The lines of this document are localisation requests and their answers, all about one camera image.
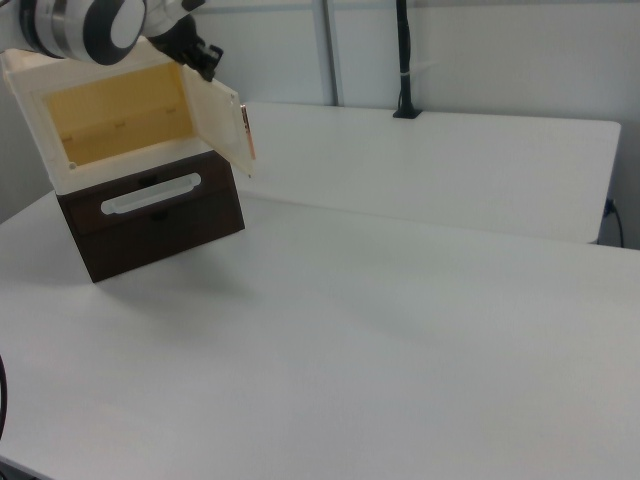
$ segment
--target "table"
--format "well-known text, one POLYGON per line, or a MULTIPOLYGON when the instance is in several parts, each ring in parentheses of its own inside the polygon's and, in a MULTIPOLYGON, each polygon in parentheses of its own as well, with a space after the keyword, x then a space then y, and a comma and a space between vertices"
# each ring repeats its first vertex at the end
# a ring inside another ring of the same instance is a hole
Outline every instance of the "table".
POLYGON ((640 254, 241 197, 98 285, 0 226, 3 460, 53 480, 635 479, 640 254))
POLYGON ((613 122, 248 104, 247 195, 577 243, 598 237, 613 122))

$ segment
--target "black cable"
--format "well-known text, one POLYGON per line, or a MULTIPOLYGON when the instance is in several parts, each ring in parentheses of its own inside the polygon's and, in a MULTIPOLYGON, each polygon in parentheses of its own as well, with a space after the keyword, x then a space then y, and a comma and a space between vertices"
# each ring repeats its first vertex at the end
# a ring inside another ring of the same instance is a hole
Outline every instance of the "black cable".
POLYGON ((7 372, 4 369, 2 355, 0 355, 0 440, 4 433, 4 423, 7 420, 7 372))
MULTIPOLYGON (((409 28, 407 28, 407 43, 409 47, 409 61, 411 61, 411 30, 409 30, 409 28)), ((398 110, 400 110, 401 106, 402 106, 402 89, 400 89, 400 95, 398 95, 398 110)))
POLYGON ((618 230, 620 231, 620 248, 624 248, 624 233, 622 231, 622 220, 620 219, 620 214, 618 213, 618 209, 615 204, 611 211, 615 214, 616 219, 618 220, 618 230))

